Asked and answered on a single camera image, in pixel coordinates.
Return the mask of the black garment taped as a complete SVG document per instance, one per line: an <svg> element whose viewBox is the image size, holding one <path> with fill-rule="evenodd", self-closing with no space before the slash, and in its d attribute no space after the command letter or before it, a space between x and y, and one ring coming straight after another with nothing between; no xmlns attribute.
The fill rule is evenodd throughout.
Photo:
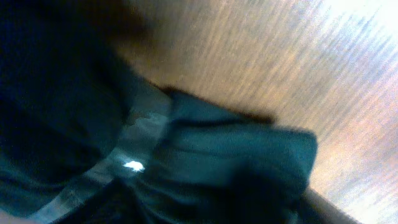
<svg viewBox="0 0 398 224"><path fill-rule="evenodd" d="M63 1L1 2L1 212L33 223L352 223L316 136L138 76Z"/></svg>

